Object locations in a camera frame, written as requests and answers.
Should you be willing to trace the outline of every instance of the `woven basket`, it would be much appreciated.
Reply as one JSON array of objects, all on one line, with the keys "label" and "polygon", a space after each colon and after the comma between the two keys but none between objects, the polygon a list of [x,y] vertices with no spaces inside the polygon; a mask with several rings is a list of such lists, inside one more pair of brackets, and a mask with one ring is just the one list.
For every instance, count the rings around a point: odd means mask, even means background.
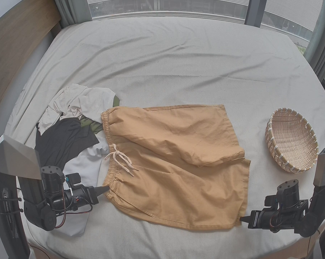
[{"label": "woven basket", "polygon": [[297,111],[279,108],[266,127],[268,149],[279,166],[291,173],[302,173],[317,162],[318,143],[309,122]]}]

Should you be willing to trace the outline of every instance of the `bed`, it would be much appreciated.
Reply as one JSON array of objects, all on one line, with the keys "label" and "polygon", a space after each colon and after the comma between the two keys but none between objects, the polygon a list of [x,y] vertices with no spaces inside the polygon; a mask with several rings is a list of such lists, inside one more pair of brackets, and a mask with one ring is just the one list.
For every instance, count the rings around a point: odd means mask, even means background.
[{"label": "bed", "polygon": [[[316,168],[293,175],[273,161],[264,140],[271,113],[300,112],[325,147],[325,91],[298,48],[276,32],[224,21],[142,17],[91,21],[58,33],[15,104],[5,134],[35,145],[35,124],[48,102],[72,83],[107,87],[121,106],[224,104],[245,157],[251,160],[247,214],[264,207],[266,195],[299,180],[310,198]],[[108,160],[103,160],[98,186]],[[61,257],[258,258],[300,239],[293,231],[194,232],[131,218],[105,196],[90,214],[82,237],[46,232],[27,222],[27,239]]]}]

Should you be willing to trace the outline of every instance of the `basket rim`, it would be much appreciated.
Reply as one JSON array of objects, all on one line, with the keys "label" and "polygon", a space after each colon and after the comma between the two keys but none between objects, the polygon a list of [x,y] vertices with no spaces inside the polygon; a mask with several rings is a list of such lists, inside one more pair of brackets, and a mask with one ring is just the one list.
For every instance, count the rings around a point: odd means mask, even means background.
[{"label": "basket rim", "polygon": [[[284,154],[280,151],[279,146],[277,145],[276,141],[275,141],[275,137],[274,137],[274,133],[273,133],[273,128],[272,128],[272,121],[273,121],[273,117],[277,112],[282,112],[285,111],[286,113],[295,113],[295,116],[297,116],[299,119],[301,119],[302,122],[304,122],[304,125],[307,127],[307,129],[309,130],[309,132],[312,134],[312,138],[314,139],[314,144],[316,145],[316,157],[313,160],[314,163],[311,164],[310,166],[307,166],[306,169],[300,169],[298,167],[295,167],[294,165],[292,165],[288,159],[284,156]],[[304,172],[309,170],[310,168],[312,168],[316,162],[317,162],[317,158],[319,155],[319,147],[318,147],[318,142],[317,142],[317,138],[316,138],[316,134],[314,132],[314,129],[311,127],[311,125],[309,124],[309,122],[303,117],[303,115],[301,115],[300,113],[298,113],[298,111],[296,110],[292,110],[288,107],[281,107],[278,108],[277,110],[275,110],[271,117],[269,118],[268,124],[267,124],[267,129],[268,129],[268,137],[269,137],[269,141],[273,144],[274,147],[274,151],[277,153],[279,159],[284,163],[284,165],[288,168],[292,170],[298,170],[297,173],[300,172]]]}]

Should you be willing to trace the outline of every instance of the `khaki shorts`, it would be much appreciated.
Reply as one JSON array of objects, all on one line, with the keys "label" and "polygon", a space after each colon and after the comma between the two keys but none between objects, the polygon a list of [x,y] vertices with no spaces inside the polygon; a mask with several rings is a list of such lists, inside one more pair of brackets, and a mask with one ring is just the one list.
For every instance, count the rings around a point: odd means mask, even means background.
[{"label": "khaki shorts", "polygon": [[[119,210],[193,230],[239,223],[250,161],[223,105],[119,106],[101,117],[112,153],[103,185],[110,186],[106,196]],[[118,162],[115,148],[126,156],[117,153]],[[119,165],[128,167],[123,158],[132,162],[130,173]]]}]

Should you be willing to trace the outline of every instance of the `wooden headboard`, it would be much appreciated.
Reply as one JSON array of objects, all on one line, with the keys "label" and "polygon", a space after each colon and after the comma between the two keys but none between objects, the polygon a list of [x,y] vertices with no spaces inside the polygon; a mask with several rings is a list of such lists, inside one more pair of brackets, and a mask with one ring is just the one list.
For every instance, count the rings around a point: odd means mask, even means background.
[{"label": "wooden headboard", "polygon": [[0,18],[0,102],[10,81],[60,19],[54,0],[22,0]]}]

